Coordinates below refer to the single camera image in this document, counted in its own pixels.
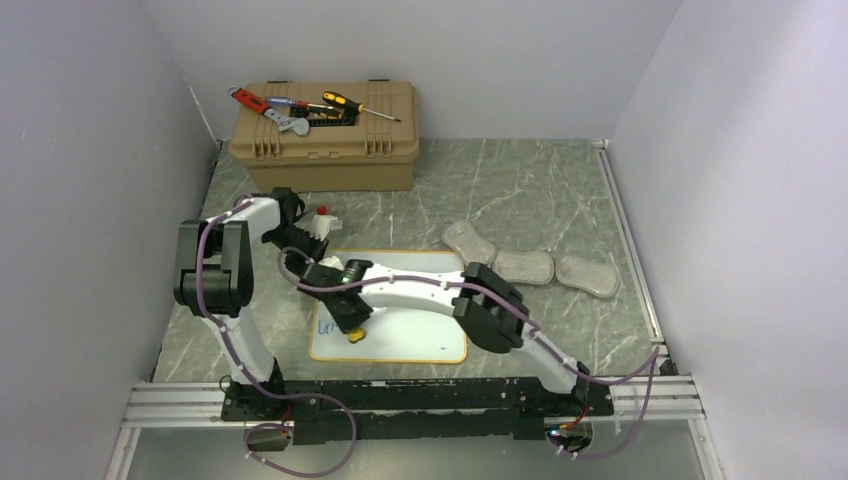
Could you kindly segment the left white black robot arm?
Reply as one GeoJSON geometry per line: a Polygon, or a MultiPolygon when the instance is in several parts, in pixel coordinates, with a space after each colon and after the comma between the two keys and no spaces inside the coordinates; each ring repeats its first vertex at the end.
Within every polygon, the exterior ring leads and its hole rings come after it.
{"type": "Polygon", "coordinates": [[[301,276],[320,260],[325,237],[301,228],[305,202],[289,187],[246,196],[208,219],[186,220],[177,230],[173,293],[210,328],[225,354],[230,378],[252,388],[248,407],[264,420],[279,417],[287,392],[279,363],[262,339],[249,304],[255,276],[252,245],[277,247],[285,268],[301,276]]]}

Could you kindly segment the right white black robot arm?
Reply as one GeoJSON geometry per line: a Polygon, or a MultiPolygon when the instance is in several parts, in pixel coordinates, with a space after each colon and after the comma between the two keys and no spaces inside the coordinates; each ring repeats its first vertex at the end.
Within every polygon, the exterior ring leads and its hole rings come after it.
{"type": "Polygon", "coordinates": [[[547,340],[522,294],[484,264],[428,273],[360,259],[341,268],[312,263],[295,285],[321,302],[345,334],[360,331],[377,309],[450,317],[476,347],[513,356],[530,368],[560,413],[574,415],[589,402],[585,366],[547,340]]]}

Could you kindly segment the yellow bone shaped eraser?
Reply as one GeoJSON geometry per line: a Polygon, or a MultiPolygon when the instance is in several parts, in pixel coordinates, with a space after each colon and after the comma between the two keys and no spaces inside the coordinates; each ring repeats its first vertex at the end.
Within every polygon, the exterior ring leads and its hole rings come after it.
{"type": "Polygon", "coordinates": [[[367,333],[364,329],[357,328],[357,329],[351,330],[347,334],[347,340],[351,344],[356,344],[356,343],[359,343],[362,340],[364,340],[366,338],[366,336],[367,336],[367,333]]]}

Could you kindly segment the yellow framed whiteboard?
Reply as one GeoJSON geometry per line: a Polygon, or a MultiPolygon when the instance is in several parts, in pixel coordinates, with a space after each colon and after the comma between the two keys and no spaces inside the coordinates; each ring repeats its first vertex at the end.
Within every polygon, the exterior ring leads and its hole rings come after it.
{"type": "MultiPolygon", "coordinates": [[[[460,258],[449,251],[332,250],[340,261],[370,260],[389,268],[427,273],[458,271],[460,258]]],[[[458,364],[468,341],[449,316],[421,310],[377,309],[364,324],[365,338],[352,343],[324,305],[313,311],[309,354],[321,362],[458,364]]]]}

